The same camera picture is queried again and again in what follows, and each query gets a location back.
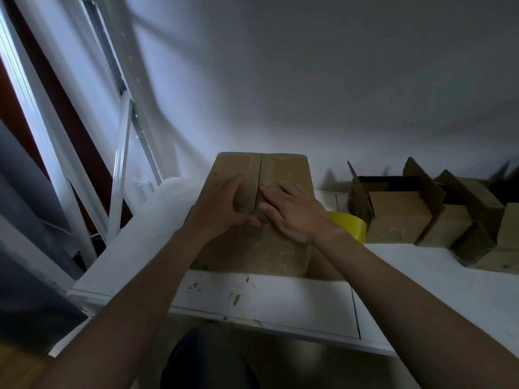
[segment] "yellow tape roll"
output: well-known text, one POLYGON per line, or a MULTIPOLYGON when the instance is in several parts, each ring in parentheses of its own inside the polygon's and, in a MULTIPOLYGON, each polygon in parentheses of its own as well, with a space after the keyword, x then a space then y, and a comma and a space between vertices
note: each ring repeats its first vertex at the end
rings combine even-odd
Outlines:
POLYGON ((330 218, 337 225, 346 228, 348 232, 361 244, 366 241, 366 223, 359 217, 355 217, 351 214, 328 212, 330 218))

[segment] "dark pants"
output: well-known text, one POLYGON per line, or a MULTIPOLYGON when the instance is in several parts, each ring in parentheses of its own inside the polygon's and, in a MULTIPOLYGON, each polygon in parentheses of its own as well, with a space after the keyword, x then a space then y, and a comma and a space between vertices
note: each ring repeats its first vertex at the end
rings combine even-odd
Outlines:
POLYGON ((256 376, 233 348, 225 329, 207 323, 187 333, 173 349, 161 389, 259 389, 256 376))

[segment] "white table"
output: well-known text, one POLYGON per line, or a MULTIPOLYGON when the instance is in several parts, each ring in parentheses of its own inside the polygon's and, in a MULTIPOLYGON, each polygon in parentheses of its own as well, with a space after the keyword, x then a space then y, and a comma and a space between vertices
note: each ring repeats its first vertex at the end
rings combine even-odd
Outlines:
MULTIPOLYGON (((69 294, 93 310, 105 305, 182 225, 203 183, 167 179, 69 294)), ((328 210, 347 211, 347 196, 320 191, 315 195, 328 210)), ((466 269, 446 249, 367 247, 519 357, 519 276, 466 269)), ((394 355, 344 281, 189 270, 170 312, 394 355)))

